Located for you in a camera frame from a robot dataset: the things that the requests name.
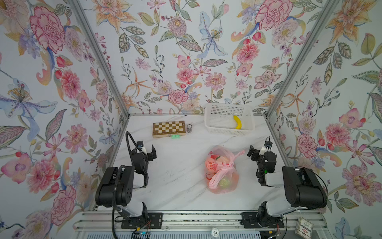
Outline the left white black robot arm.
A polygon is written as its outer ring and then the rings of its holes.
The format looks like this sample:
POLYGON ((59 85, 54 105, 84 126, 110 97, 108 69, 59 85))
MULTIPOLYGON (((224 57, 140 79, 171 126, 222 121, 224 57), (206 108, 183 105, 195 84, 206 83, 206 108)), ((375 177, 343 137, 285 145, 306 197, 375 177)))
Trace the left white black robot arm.
POLYGON ((149 181, 149 163, 157 158, 153 146, 150 152, 143 141, 135 141, 129 131, 125 133, 130 166, 108 167, 96 190, 97 206, 111 208, 124 218, 138 219, 147 216, 144 202, 133 198, 133 190, 146 188, 149 181))

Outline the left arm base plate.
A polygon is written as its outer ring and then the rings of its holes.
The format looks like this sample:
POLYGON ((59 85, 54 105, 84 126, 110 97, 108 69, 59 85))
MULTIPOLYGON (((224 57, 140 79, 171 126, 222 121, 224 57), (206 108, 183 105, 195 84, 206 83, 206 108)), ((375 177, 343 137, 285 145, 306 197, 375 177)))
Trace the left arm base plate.
POLYGON ((148 229, 161 229, 163 213, 144 213, 140 217, 125 218, 121 222, 122 229, 137 229, 146 226, 148 229))

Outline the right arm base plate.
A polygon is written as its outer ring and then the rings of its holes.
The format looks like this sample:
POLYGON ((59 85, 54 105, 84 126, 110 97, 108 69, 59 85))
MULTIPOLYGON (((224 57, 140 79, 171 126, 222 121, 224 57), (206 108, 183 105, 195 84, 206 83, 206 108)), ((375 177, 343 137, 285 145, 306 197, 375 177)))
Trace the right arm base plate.
POLYGON ((241 213, 240 224, 245 229, 283 229, 285 227, 281 217, 272 217, 268 214, 260 216, 258 212, 241 213))

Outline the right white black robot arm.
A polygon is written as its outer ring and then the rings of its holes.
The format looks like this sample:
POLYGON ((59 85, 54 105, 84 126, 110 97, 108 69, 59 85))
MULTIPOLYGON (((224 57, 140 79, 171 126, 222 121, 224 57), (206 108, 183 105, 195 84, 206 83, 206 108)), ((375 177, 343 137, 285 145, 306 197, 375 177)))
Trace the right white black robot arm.
POLYGON ((261 150, 252 145, 247 156, 256 162, 258 183, 264 187, 280 188, 284 192, 271 201, 263 202, 256 215, 259 223, 276 223, 283 216, 296 210, 316 210, 327 205, 328 196, 319 182, 319 177, 305 167, 283 166, 275 171, 277 155, 268 147, 261 150))

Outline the pink plastic bag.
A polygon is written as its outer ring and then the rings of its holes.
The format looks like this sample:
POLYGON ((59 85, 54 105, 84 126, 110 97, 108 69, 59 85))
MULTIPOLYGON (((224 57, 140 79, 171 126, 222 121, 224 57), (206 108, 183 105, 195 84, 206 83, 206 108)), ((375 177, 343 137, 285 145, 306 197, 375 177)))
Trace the pink plastic bag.
POLYGON ((205 160, 205 179, 210 192, 225 194, 234 191, 239 182, 235 160, 245 153, 234 154, 222 146, 216 146, 205 160))

